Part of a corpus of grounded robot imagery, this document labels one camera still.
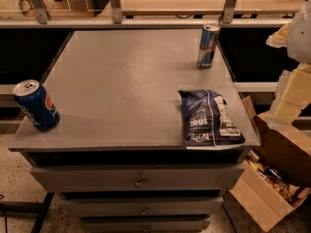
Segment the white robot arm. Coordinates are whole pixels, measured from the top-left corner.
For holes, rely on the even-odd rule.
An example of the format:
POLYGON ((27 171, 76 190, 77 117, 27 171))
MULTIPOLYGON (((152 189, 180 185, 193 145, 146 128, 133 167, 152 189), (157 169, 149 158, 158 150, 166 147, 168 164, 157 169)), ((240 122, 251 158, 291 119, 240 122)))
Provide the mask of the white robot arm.
POLYGON ((272 128, 291 125, 311 103, 311 0, 295 14, 291 23, 270 35, 266 44, 277 49, 286 47, 288 57, 298 62, 293 71, 280 76, 270 108, 272 128))

